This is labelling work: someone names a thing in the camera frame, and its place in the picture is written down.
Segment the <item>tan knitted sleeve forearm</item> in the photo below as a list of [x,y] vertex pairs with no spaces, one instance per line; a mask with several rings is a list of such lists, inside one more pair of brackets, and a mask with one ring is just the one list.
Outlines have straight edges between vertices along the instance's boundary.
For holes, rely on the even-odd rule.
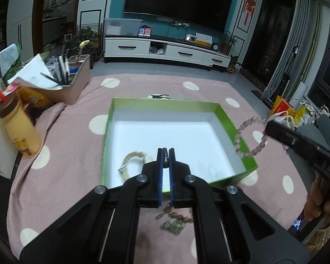
[[323,199],[321,181],[320,176],[313,181],[303,210],[303,216],[307,222],[311,222],[322,213],[328,214],[328,218],[305,245],[312,257],[323,248],[330,238],[330,200],[324,201]]

